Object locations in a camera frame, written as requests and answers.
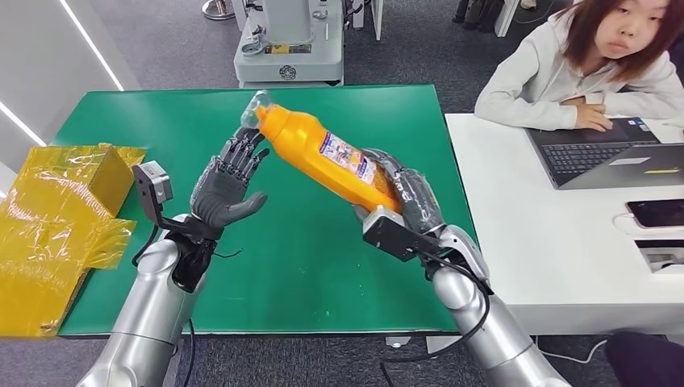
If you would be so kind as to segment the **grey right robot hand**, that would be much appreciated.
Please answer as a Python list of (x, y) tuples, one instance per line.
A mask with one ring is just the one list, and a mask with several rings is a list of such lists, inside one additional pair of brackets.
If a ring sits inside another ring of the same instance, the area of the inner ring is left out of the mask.
[(404, 226), (418, 234), (438, 238), (445, 226), (444, 217), (424, 175), (380, 149), (362, 148), (361, 152), (382, 169), (392, 184)]

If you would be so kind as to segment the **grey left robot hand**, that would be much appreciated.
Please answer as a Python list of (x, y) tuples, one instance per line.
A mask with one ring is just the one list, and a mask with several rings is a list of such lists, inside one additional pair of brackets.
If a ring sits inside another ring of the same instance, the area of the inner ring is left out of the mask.
[(191, 214), (213, 228), (224, 228), (255, 214), (268, 196), (246, 191), (259, 164), (269, 154), (257, 150), (264, 136), (255, 128), (240, 127), (210, 158), (190, 197)]

